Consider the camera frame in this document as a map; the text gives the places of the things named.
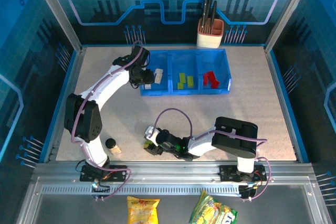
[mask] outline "red block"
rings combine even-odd
[[[209,77],[209,81],[211,83],[213,83],[214,81],[216,81],[215,73],[213,71],[209,71],[208,72],[208,77]]]
[[[203,74],[203,86],[207,86],[208,85],[208,74],[205,73]]]
[[[211,82],[211,88],[212,88],[212,89],[218,89],[219,84],[220,84],[219,81],[214,80],[213,82]]]

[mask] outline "snack bag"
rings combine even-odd
[[[237,211],[223,205],[203,191],[189,224],[235,224],[236,221]]]
[[[159,199],[137,199],[127,196],[128,224],[159,224],[156,207]]]

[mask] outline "knife block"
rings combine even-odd
[[[202,29],[202,19],[197,26],[197,46],[207,48],[218,48],[224,34],[224,22],[221,19],[214,19],[213,29],[210,29],[210,18],[207,19],[204,29]]]

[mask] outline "green block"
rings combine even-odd
[[[180,73],[180,83],[185,83],[185,73]]]
[[[177,83],[177,89],[184,89],[184,84],[178,82],[178,83]]]
[[[193,76],[188,76],[187,77],[187,86],[188,86],[188,88],[193,88],[194,87],[194,77]]]

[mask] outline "green snack bag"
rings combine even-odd
[[[189,224],[236,224],[237,211],[215,200],[203,191]]]

